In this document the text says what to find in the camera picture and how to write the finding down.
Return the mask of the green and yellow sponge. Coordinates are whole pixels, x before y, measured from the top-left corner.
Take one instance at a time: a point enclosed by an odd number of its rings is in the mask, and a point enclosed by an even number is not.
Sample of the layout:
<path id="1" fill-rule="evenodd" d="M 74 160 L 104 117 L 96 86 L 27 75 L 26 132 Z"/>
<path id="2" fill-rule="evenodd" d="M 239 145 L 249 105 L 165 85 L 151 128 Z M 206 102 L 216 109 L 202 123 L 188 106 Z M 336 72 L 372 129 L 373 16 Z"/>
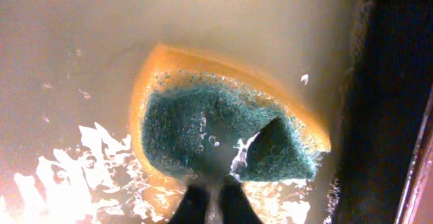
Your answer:
<path id="1" fill-rule="evenodd" d="M 145 171 L 241 182 L 313 179 L 329 133 L 277 84 L 202 53 L 158 45 L 137 77 L 133 150 Z"/>

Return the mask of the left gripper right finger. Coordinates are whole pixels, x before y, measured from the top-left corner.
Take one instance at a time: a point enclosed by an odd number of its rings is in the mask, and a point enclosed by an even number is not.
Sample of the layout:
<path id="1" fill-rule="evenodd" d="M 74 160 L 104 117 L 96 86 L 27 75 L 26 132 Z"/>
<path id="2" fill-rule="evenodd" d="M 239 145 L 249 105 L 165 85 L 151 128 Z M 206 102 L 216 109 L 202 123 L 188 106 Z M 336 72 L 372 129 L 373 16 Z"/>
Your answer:
<path id="1" fill-rule="evenodd" d="M 223 224 L 263 224 L 252 209 L 241 183 L 231 175 L 223 179 L 219 208 Z"/>

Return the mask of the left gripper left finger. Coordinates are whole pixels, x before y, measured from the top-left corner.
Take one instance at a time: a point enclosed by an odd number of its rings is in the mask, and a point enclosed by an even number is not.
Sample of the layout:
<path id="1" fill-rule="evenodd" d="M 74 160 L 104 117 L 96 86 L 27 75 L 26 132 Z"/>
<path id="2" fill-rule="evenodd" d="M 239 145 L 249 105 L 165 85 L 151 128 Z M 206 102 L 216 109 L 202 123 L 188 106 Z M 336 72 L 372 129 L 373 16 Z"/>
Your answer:
<path id="1" fill-rule="evenodd" d="M 188 185 L 187 191 L 168 224 L 205 224 L 210 193 L 205 187 Z"/>

